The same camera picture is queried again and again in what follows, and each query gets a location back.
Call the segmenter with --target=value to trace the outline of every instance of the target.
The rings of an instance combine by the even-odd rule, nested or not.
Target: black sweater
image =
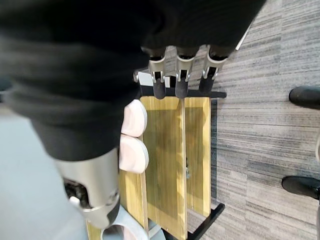
[[[137,95],[141,46],[216,46],[228,56],[265,0],[2,0],[0,77],[54,158],[80,161],[119,145]]]

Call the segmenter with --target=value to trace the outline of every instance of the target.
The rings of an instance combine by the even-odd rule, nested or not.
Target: wooden board
[[[184,101],[187,207],[207,217],[211,211],[211,101],[208,97]]]
[[[120,203],[148,232],[146,174],[119,173]]]
[[[92,226],[87,220],[85,221],[85,225],[89,240],[101,240],[101,229]]]
[[[145,171],[148,217],[179,240],[187,238],[184,101],[142,97],[148,114],[143,134],[149,153]]]

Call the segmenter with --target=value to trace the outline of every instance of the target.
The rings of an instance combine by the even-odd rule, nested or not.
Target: pink pad
[[[148,116],[144,105],[135,99],[124,108],[121,133],[137,138],[146,130],[147,121]]]
[[[149,154],[145,144],[138,138],[121,134],[119,168],[141,174],[149,164]]]

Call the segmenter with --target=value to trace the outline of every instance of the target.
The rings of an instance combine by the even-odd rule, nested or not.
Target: robotic hand
[[[118,149],[84,161],[56,160],[69,202],[95,227],[105,229],[117,217]]]
[[[69,201],[94,226],[107,228],[118,214],[121,125],[140,89],[133,72],[149,61],[154,95],[164,98],[165,50],[176,46],[175,95],[183,99],[196,53],[210,45],[199,86],[209,92],[264,2],[0,3],[0,77],[13,85],[4,100],[31,119]]]

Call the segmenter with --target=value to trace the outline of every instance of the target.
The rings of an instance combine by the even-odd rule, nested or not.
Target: gray floor
[[[320,179],[320,111],[288,101],[300,85],[320,86],[320,1],[269,0],[214,84],[228,96],[217,107],[212,204],[226,209],[203,239],[316,239],[318,202],[281,188],[287,175]],[[188,217],[193,230],[201,217]]]

